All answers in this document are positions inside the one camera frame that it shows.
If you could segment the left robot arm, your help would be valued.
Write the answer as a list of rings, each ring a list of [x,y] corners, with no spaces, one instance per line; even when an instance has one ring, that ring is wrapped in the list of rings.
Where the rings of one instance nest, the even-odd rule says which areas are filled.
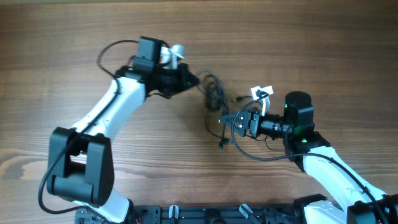
[[[70,128],[50,135],[39,207],[58,215],[83,210],[106,223],[139,223],[132,200],[113,187],[111,144],[123,124],[151,95],[170,98],[199,84],[186,63],[184,47],[140,37],[137,53],[115,72],[108,91]]]

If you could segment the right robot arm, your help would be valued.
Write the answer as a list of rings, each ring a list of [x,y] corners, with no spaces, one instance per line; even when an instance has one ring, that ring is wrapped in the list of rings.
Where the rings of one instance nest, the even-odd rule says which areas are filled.
[[[285,96],[283,115],[259,111],[248,103],[223,115],[231,134],[282,139],[285,154],[318,181],[335,199],[316,194],[294,203],[295,223],[397,223],[397,195],[389,195],[358,175],[315,130],[310,95],[292,91]]]

